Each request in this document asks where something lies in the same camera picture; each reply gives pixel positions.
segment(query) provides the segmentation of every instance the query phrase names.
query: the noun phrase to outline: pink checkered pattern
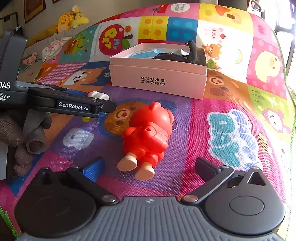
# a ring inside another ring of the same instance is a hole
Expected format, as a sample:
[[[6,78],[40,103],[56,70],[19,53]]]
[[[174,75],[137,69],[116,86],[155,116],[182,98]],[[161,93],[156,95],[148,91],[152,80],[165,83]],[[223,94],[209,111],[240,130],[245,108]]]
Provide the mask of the pink checkered pattern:
[[[86,64],[87,62],[60,63],[47,76],[42,77],[38,83],[47,85],[57,84]]]

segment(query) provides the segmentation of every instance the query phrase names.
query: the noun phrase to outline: gray knit glove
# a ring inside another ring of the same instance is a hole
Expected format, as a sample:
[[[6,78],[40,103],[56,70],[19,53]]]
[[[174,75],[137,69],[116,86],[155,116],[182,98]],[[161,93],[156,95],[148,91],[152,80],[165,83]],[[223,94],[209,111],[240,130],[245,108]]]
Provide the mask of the gray knit glove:
[[[0,113],[0,141],[9,148],[15,148],[14,156],[7,156],[7,162],[13,162],[18,176],[23,177],[30,170],[34,154],[44,151],[44,143],[34,138],[34,133],[24,136],[23,127],[28,110],[8,110]],[[38,129],[49,129],[52,119],[49,113],[44,114]]]

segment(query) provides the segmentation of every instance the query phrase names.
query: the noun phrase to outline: yellow duck backpack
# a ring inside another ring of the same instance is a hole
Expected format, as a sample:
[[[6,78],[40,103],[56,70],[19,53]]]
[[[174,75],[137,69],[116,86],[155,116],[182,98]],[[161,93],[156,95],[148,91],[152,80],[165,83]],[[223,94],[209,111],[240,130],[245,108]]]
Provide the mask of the yellow duck backpack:
[[[74,16],[71,15],[70,12],[64,13],[62,16],[60,16],[58,24],[57,24],[57,30],[59,33],[66,31],[71,28],[71,22],[74,20]]]

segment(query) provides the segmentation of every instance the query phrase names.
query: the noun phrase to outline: gray ribbed surface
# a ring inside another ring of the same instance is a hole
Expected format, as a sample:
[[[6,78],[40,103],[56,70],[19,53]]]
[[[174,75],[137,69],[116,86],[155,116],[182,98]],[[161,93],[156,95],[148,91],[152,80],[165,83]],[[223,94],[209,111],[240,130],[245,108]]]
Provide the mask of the gray ribbed surface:
[[[20,241],[51,241],[24,234]],[[211,226],[196,207],[184,206],[175,197],[125,197],[103,207],[95,220],[80,232],[54,241],[284,241],[277,234],[240,238]]]

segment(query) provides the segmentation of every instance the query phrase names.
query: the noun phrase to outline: white circle label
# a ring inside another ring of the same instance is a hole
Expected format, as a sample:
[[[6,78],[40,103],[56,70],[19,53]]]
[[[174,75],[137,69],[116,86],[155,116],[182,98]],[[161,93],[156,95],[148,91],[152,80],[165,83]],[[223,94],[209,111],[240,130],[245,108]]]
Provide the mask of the white circle label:
[[[190,5],[188,3],[175,3],[170,8],[173,12],[186,12]]]

